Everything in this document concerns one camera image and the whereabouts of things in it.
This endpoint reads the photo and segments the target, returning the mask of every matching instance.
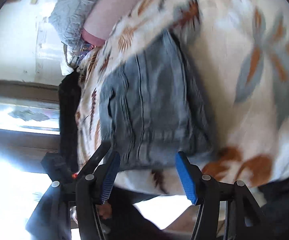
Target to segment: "white blanket with brown pattern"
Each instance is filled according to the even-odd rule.
[[[102,48],[80,66],[78,163],[101,141],[99,94],[107,75],[165,28],[189,44],[215,112],[221,147],[200,167],[249,187],[289,177],[289,4],[286,0],[141,0]],[[124,171],[115,184],[152,194],[183,194],[174,168]]]

